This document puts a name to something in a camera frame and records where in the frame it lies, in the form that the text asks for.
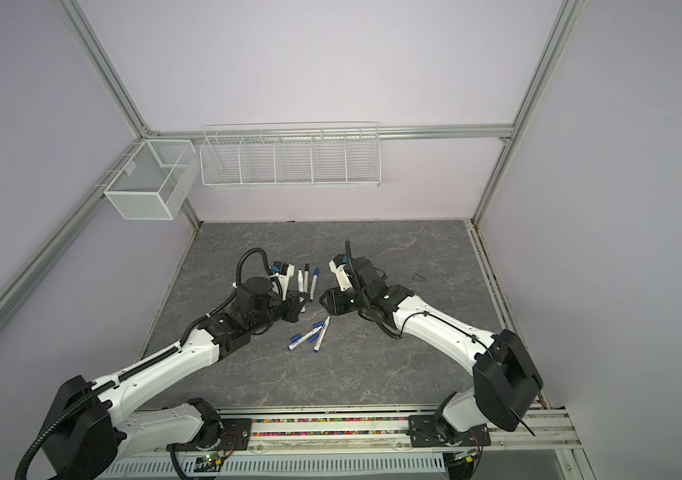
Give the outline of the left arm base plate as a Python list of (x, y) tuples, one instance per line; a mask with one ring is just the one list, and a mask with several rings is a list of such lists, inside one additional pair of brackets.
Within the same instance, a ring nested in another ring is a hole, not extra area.
[(252, 427), (252, 418), (224, 418), (217, 425), (204, 427), (190, 442), (175, 447), (182, 452), (244, 451), (248, 449)]

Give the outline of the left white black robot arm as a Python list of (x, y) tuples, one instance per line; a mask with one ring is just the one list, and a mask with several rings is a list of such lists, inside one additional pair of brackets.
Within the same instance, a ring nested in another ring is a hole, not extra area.
[(112, 463), (153, 447), (220, 449), (226, 430), (202, 398), (164, 410), (141, 412), (148, 400), (247, 345), (278, 320), (295, 323), (308, 301), (267, 277), (236, 284), (217, 308), (190, 323), (180, 340), (117, 372), (65, 382), (37, 437), (16, 469), (27, 477), (44, 452), (58, 479), (94, 479)]

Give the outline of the black white marker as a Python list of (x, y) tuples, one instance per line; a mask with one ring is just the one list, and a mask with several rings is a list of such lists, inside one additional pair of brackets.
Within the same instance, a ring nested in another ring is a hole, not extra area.
[(304, 264), (304, 269), (303, 269), (303, 274), (302, 274), (302, 284), (303, 284), (303, 292), (309, 293), (309, 264), (305, 263)]

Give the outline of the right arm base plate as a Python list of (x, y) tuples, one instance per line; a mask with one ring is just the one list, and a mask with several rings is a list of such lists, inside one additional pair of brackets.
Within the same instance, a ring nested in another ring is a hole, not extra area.
[(486, 447), (491, 444), (485, 425), (458, 432), (434, 415), (411, 415), (407, 422), (406, 434), (416, 448)]

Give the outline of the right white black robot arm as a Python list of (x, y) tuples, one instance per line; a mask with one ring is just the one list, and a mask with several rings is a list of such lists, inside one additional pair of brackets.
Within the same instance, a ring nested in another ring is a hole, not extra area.
[(320, 304), (331, 316), (355, 313), (387, 336), (414, 336), (467, 371), (470, 387), (449, 395), (435, 411), (436, 437), (456, 443), (470, 429), (492, 424), (512, 432), (539, 396), (543, 380), (521, 338), (468, 325), (438, 310), (414, 291), (386, 283), (365, 257), (338, 254), (329, 268), (338, 285)]

